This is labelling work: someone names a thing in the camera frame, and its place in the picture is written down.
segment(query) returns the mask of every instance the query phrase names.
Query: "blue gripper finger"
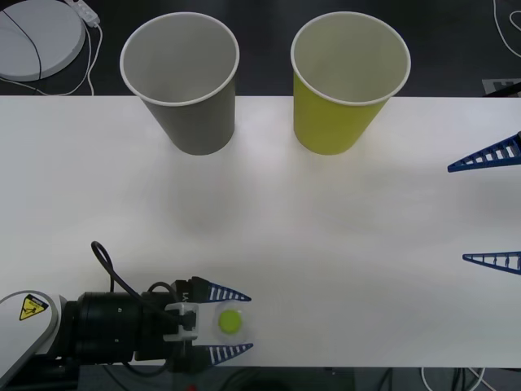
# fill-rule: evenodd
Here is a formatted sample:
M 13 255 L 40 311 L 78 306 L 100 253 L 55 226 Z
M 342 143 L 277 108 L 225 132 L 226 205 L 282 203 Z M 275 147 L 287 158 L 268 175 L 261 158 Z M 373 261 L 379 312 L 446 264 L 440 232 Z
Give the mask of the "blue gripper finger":
M 521 275 L 521 251 L 511 253 L 463 254 L 463 260 L 514 275 Z
M 521 165 L 521 132 L 452 163 L 447 170 L 455 173 L 505 165 Z

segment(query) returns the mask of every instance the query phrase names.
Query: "white tabletop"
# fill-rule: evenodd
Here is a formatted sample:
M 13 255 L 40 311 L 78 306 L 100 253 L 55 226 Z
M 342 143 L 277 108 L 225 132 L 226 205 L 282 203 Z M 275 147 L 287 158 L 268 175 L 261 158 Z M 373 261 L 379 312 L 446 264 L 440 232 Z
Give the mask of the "white tabletop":
M 391 99 L 339 156 L 289 97 L 239 97 L 231 142 L 189 156 L 134 97 L 0 98 L 0 297 L 198 275 L 252 297 L 230 365 L 521 367 L 521 167 L 447 165 L 519 131 L 521 99 Z

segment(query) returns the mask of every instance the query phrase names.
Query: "yellow warning label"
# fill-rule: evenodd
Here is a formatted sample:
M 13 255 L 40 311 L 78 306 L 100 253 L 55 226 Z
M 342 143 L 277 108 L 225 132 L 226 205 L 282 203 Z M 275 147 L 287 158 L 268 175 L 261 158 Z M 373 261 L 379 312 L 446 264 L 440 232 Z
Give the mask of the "yellow warning label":
M 33 295 L 27 295 L 24 298 L 24 304 L 22 305 L 22 311 L 20 312 L 20 320 L 30 318 L 36 314 L 40 314 L 45 311 L 49 305 L 44 303 L 40 299 L 37 299 Z

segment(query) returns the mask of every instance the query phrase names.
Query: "white cable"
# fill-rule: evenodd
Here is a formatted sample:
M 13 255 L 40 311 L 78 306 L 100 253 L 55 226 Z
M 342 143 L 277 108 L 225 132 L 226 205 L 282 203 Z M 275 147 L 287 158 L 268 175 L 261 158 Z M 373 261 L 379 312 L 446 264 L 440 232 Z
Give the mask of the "white cable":
M 67 96 L 67 95 L 75 93 L 76 90 L 81 87 L 81 85 L 83 84 L 83 82 L 87 78 L 89 80 L 90 94 L 94 96 L 94 87 L 92 86 L 92 83 L 90 82 L 90 71 L 92 70 L 92 67 L 94 66 L 94 62 L 96 61 L 96 59 L 98 57 L 99 48 L 101 46 L 101 41 L 102 41 L 102 37 L 103 37 L 103 34 L 101 33 L 101 28 L 98 25 L 96 25 L 96 26 L 99 29 L 100 36 L 99 36 L 98 48 L 96 49 L 96 55 L 95 55 L 95 57 L 94 57 L 94 59 L 92 61 L 92 64 L 91 64 L 90 63 L 90 55 L 92 54 L 92 45 L 91 45 L 91 41 L 90 41 L 90 33 L 89 33 L 89 29 L 88 29 L 87 25 L 85 24 L 85 22 L 83 23 L 83 27 L 85 28 L 85 31 L 87 32 L 87 40 L 88 40 L 88 43 L 89 43 L 89 58 L 87 59 L 87 69 L 85 71 L 85 74 L 83 75 L 83 78 L 81 79 L 80 84 L 78 84 L 74 90 L 66 92 L 64 94 L 46 94 L 45 92 L 39 90 L 38 88 L 28 86 L 28 85 L 26 85 L 24 83 L 19 83 L 17 81 L 12 81 L 12 80 L 7 80 L 7 79 L 4 79 L 2 77 L 0 77 L 0 80 L 4 81 L 6 83 L 16 84 L 17 86 L 29 88 L 30 90 L 36 90 L 36 92 L 38 92 L 38 93 L 40 93 L 42 95 L 45 95 L 45 96 Z
M 477 373 L 474 372 L 473 369 L 469 368 L 477 377 L 478 377 L 478 380 L 475 382 L 475 384 L 470 387 L 467 391 L 474 391 L 475 389 L 478 388 L 478 386 L 481 384 L 481 382 L 483 381 L 483 376 L 485 374 L 485 368 L 483 368 L 481 370 L 481 372 L 479 373 L 479 375 Z M 428 390 L 428 391 L 433 391 L 433 389 L 431 388 L 431 386 L 429 386 L 429 384 L 427 383 L 427 379 L 425 378 L 425 368 L 422 367 L 420 369 L 420 373 L 422 375 L 422 381 L 423 381 L 423 385 L 425 386 L 425 388 Z
M 517 55 L 520 59 L 521 59 L 521 55 L 516 52 L 514 49 L 512 49 L 508 43 L 506 43 L 506 39 L 505 37 L 503 37 L 503 33 L 501 32 L 501 29 L 499 27 L 499 23 L 497 22 L 497 6 L 496 6 L 496 0 L 492 0 L 493 4 L 494 4 L 494 21 L 496 22 L 496 28 L 497 28 L 497 32 L 499 33 L 499 36 L 501 37 L 501 39 L 503 40 L 503 43 L 505 44 L 505 46 L 507 47 L 507 49 L 509 51 L 511 51 L 512 53 L 514 53 L 515 55 Z M 521 11 L 514 11 L 510 14 L 510 22 L 514 25 L 514 27 L 516 27 L 519 31 L 521 31 L 521 28 L 516 24 L 514 23 L 514 20 L 512 19 L 512 15 L 513 14 L 517 14 L 518 12 L 521 12 Z
M 474 371 L 472 368 L 469 368 L 469 371 L 471 371 L 475 377 L 479 377 L 478 372 Z M 496 389 L 493 388 L 489 383 L 487 383 L 485 381 L 485 379 L 482 379 L 481 383 L 483 383 L 488 389 L 490 389 L 490 391 L 496 391 Z
M 96 60 L 98 59 L 99 48 L 101 47 L 101 41 L 103 40 L 103 30 L 101 29 L 101 27 L 99 27 L 99 24 L 95 24 L 94 27 L 99 30 L 98 49 L 96 49 L 96 54 L 94 55 L 94 58 L 92 59 L 92 64 L 90 65 L 90 69 L 87 72 L 87 81 L 89 82 L 90 94 L 92 96 L 94 96 L 94 87 L 92 86 L 92 81 L 90 81 L 90 73 L 92 72 L 92 68 L 94 68 Z

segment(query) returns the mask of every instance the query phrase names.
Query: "black wire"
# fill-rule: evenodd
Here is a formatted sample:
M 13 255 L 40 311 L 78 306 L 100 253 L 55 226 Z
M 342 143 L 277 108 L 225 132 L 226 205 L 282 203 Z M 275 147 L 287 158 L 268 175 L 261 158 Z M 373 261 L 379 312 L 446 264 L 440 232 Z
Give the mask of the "black wire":
M 389 375 L 389 387 L 387 388 L 387 391 L 392 391 L 392 377 L 394 375 L 394 371 L 391 368 L 391 375 Z
M 92 242 L 90 244 L 90 247 L 92 248 L 92 252 L 98 259 L 99 263 L 105 271 L 111 276 L 111 279 L 114 279 L 120 287 L 122 287 L 135 301 L 138 301 L 139 304 L 141 304 L 144 307 L 147 307 L 149 310 L 155 312 L 158 314 L 161 318 L 168 320 L 169 322 L 175 322 L 175 323 L 182 323 L 182 319 L 179 316 L 175 316 L 172 314 L 169 314 L 168 312 L 162 310 L 161 308 L 156 307 L 155 305 L 152 305 L 149 301 L 146 301 L 143 299 L 139 293 L 134 291 L 113 269 L 112 267 L 112 260 L 108 256 L 107 250 L 99 243 L 99 242 Z
M 143 299 L 141 297 L 141 295 L 139 295 L 139 293 L 134 291 L 114 271 L 114 266 L 112 264 L 112 259 L 111 259 L 110 255 L 108 255 L 108 251 L 99 242 L 96 242 L 96 241 L 92 242 L 90 244 L 90 247 L 92 248 L 92 252 L 94 253 L 96 258 L 98 259 L 98 261 L 101 264 L 101 266 L 103 266 L 105 271 L 111 277 L 110 292 L 114 292 L 114 281 L 116 281 L 118 283 L 118 285 L 120 285 L 134 300 L 138 301 L 139 304 L 147 307 L 149 310 L 152 310 L 156 314 L 159 314 L 163 318 L 167 319 L 169 322 L 182 323 L 182 320 L 181 320 L 180 317 L 171 315 L 168 312 L 166 312 L 166 311 L 164 311 L 164 310 L 162 310 L 162 309 L 160 309 L 158 307 L 155 307 L 154 305 L 150 304 L 148 301 Z M 170 292 L 170 294 L 172 295 L 173 301 L 174 302 L 178 302 L 178 297 L 177 297 L 177 293 L 176 293 L 175 289 L 173 289 L 173 287 L 171 285 L 168 285 L 167 283 L 162 283 L 162 282 L 153 283 L 148 288 L 148 292 L 152 292 L 152 291 L 154 291 L 154 289 L 156 289 L 158 287 L 166 288 Z M 136 376 L 154 377 L 154 376 L 157 376 L 157 375 L 163 373 L 164 371 L 166 371 L 170 367 L 171 363 L 173 362 L 174 356 L 175 356 L 175 349 L 172 349 L 171 356 L 164 361 L 164 364 L 159 369 L 157 369 L 155 371 L 150 371 L 150 372 L 138 371 L 137 369 L 133 368 L 128 362 L 122 362 L 122 364 L 123 364 L 123 366 L 127 370 L 129 370 L 130 372 L 134 373 Z
M 392 368 L 387 369 L 383 373 L 383 377 L 382 377 L 382 379 L 381 379 L 381 381 L 380 381 L 380 383 L 378 385 L 378 388 L 377 388 L 378 391 L 381 391 L 383 389 L 383 385 L 385 384 L 387 379 L 389 379 L 389 390 L 392 390 Z
M 465 391 L 466 390 L 466 368 L 462 368 L 462 372 L 463 372 L 463 381 L 462 381 L 462 388 L 461 388 L 461 391 Z
M 241 378 L 241 380 L 251 380 L 255 376 L 257 376 L 257 373 L 254 371 L 254 368 L 249 367 L 239 369 L 238 371 L 234 372 L 228 379 L 226 379 L 226 381 L 219 388 L 219 391 L 226 391 L 230 387 L 231 383 L 234 380 L 237 380 L 239 377 Z
M 454 368 L 453 385 L 450 388 L 451 391 L 458 391 L 457 388 L 458 388 L 458 383 L 459 383 L 459 378 L 460 378 L 461 373 L 462 373 L 461 368 Z
M 114 376 L 114 374 L 112 372 L 110 372 L 107 368 L 106 365 L 102 365 L 102 368 L 103 370 L 107 373 L 107 375 L 109 375 L 111 377 L 112 380 L 114 380 L 114 383 L 116 383 L 117 385 L 120 386 L 120 388 L 123 390 L 123 391 L 130 391 L 130 389 L 128 389 L 123 383 L 121 383 L 119 381 L 119 379 L 117 377 Z
M 9 14 L 5 11 L 5 10 L 2 10 L 2 12 L 4 14 L 6 14 L 6 16 L 11 19 L 11 22 L 13 22 L 14 24 L 16 24 L 16 27 L 18 27 L 18 29 L 20 29 L 20 31 L 22 33 L 25 34 L 25 37 L 27 37 L 27 39 L 33 44 L 33 47 L 34 47 L 34 51 L 36 51 L 36 56 L 38 57 L 38 67 L 39 67 L 39 71 L 38 71 L 38 80 L 37 80 L 37 86 L 36 87 L 33 87 L 33 94 L 36 94 L 36 90 L 37 88 L 40 86 L 40 80 L 42 79 L 42 59 L 40 58 L 40 52 L 38 51 L 38 49 L 36 48 L 36 45 L 34 44 L 33 40 L 31 39 L 31 37 L 25 32 L 24 29 L 22 29 L 20 27 L 19 24 L 17 24 L 15 22 L 15 20 L 13 18 L 11 18 L 9 16 Z
M 165 288 L 167 291 L 170 292 L 170 294 L 172 295 L 173 299 L 175 300 L 176 303 L 179 302 L 179 297 L 177 296 L 177 292 L 174 288 L 172 288 L 172 285 L 168 285 L 167 283 L 162 283 L 162 282 L 158 282 L 158 283 L 153 283 L 149 288 L 148 288 L 148 292 L 154 292 L 154 289 L 158 288 L 158 287 L 163 287 Z

